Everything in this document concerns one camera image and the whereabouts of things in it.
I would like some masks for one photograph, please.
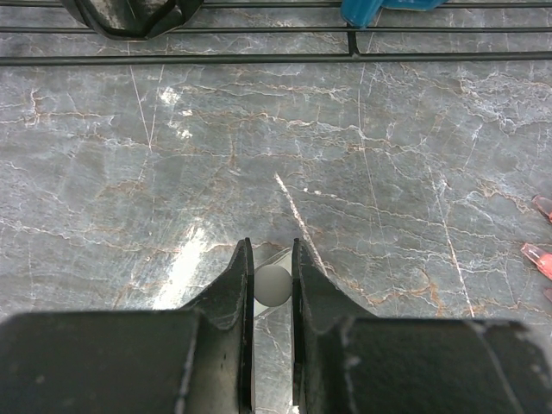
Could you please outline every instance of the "black object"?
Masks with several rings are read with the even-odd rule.
[[[182,26],[203,0],[60,0],[79,22],[118,41],[144,41]]]
[[[0,412],[249,413],[251,246],[181,310],[42,313],[0,325]],[[293,400],[305,414],[551,412],[543,349],[521,323],[383,319],[295,241]]]
[[[124,4],[153,2],[164,4],[164,12],[169,10],[166,4],[173,4],[174,8],[166,14],[148,14],[144,8],[139,18],[129,17],[129,8],[110,13],[100,12],[98,6],[86,6],[92,0],[63,0],[63,4],[73,16],[85,22],[88,28],[56,28],[56,27],[0,27],[0,33],[14,34],[74,34],[94,35],[94,31],[114,39],[147,39],[166,32],[179,24],[183,24],[193,15],[199,2],[165,2],[165,0],[94,0],[96,6],[100,2],[105,4]],[[278,2],[211,2],[203,3],[200,9],[206,13],[218,9],[337,9],[341,5],[338,1],[278,1]],[[0,0],[0,7],[18,8],[61,8],[62,3],[52,0]],[[457,9],[495,9],[507,13],[512,9],[550,9],[551,2],[519,2],[519,3],[445,3],[438,9],[447,9],[454,12]],[[119,55],[119,56],[3,56],[0,57],[0,66],[107,66],[107,65],[177,65],[177,64],[247,64],[247,63],[339,63],[339,62],[465,62],[465,61],[506,61],[506,60],[552,60],[552,51],[539,50],[533,52],[471,52],[471,53],[363,53],[357,46],[356,35],[360,32],[368,33],[424,33],[424,34],[451,34],[462,36],[465,34],[541,34],[552,33],[552,27],[375,27],[355,29],[342,26],[332,27],[264,27],[264,28],[193,28],[183,27],[174,29],[170,35],[198,35],[198,34],[304,34],[304,33],[343,33],[346,34],[347,50],[343,53],[271,53],[264,54],[179,54],[179,55]]]

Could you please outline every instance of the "small ball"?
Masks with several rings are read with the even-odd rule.
[[[292,276],[282,266],[266,265],[255,272],[255,299],[265,306],[280,306],[292,295]]]

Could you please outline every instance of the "blue object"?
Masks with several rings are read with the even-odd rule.
[[[447,0],[343,0],[342,18],[354,28],[367,28],[380,7],[386,9],[431,10]]]
[[[343,0],[342,18],[354,28],[366,28],[382,4],[383,0]]]
[[[384,0],[383,7],[386,9],[404,9],[404,10],[432,10],[447,0]]]

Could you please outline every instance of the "metal grid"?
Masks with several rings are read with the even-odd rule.
[[[341,2],[213,2],[205,3],[202,9],[338,9]],[[0,0],[0,8],[43,8],[60,9],[59,2],[48,0]],[[458,9],[552,9],[552,3],[445,3],[439,9],[454,13]],[[256,63],[320,63],[320,62],[437,62],[437,61],[507,61],[507,60],[552,60],[552,50],[536,51],[482,51],[450,53],[362,53],[358,47],[357,35],[372,34],[426,34],[426,35],[468,35],[468,34],[511,34],[537,35],[552,33],[551,26],[524,27],[401,27],[381,26],[356,29],[346,26],[298,26],[298,27],[183,27],[167,35],[298,35],[298,34],[343,34],[346,35],[347,51],[344,53],[186,53],[186,54],[135,54],[131,55],[83,55],[83,56],[3,56],[0,66],[106,66],[106,65],[157,65],[157,64],[256,64]],[[12,35],[97,35],[86,27],[22,27],[1,26],[0,34]]]

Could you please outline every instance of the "gray marble surface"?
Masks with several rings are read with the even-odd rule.
[[[545,26],[547,10],[384,12],[379,25]],[[75,25],[0,9],[2,25]],[[204,10],[197,26],[338,24],[334,11]],[[372,52],[545,50],[547,34],[366,34]],[[0,54],[341,52],[341,34],[2,34]],[[505,317],[552,334],[552,63],[0,69],[0,317],[174,308],[252,238],[297,236],[383,317]],[[289,307],[257,323],[260,413],[292,412]]]

